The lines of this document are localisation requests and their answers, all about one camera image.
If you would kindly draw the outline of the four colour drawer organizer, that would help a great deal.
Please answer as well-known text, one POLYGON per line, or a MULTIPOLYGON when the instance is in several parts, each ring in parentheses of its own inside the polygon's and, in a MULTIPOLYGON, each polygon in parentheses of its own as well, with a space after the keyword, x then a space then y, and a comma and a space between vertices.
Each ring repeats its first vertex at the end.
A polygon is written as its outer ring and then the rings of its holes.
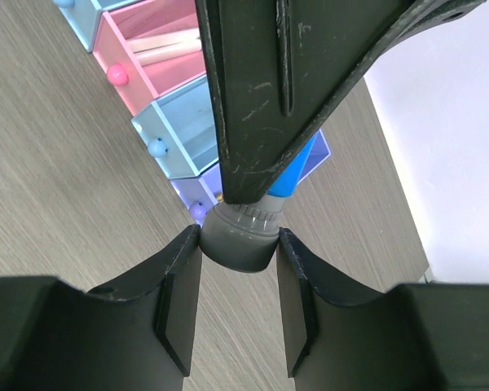
POLYGON ((132 114, 148 154, 198 224, 222 201, 222 181, 205 61, 194 52, 159 62, 141 54, 157 35, 197 42, 193 1, 57 1, 86 51, 132 114))

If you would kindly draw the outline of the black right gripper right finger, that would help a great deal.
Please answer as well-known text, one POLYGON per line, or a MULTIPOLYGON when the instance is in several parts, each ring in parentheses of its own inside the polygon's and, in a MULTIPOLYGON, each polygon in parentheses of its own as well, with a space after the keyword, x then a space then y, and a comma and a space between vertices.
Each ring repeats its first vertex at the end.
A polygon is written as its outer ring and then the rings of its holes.
POLYGON ((489 390, 489 285, 365 286, 283 229, 287 371, 299 390, 489 390))

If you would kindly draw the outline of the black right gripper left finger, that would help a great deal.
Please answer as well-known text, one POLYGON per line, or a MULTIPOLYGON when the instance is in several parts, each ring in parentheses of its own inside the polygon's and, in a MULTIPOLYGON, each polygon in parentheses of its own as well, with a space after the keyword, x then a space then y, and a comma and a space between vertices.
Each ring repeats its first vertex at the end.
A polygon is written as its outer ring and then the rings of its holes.
POLYGON ((0 390, 180 390, 190 375, 200 228, 90 291, 0 277, 0 390))

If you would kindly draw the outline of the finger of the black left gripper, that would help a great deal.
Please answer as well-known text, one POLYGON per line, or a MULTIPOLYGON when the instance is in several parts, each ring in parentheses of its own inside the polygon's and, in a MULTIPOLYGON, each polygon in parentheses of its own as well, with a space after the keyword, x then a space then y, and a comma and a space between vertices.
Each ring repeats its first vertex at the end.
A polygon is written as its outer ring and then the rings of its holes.
POLYGON ((381 55, 477 6, 475 1, 197 2, 224 200, 257 202, 381 55))

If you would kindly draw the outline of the blue grey glue stick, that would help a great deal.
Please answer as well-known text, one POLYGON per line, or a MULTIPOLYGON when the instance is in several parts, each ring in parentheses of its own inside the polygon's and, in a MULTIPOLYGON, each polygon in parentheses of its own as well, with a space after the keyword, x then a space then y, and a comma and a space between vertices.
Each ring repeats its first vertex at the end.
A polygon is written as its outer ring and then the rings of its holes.
POLYGON ((311 138, 258 202, 223 201, 208 212, 199 242, 204 255, 239 272, 267 268, 279 241, 284 202, 295 192, 314 143, 311 138))

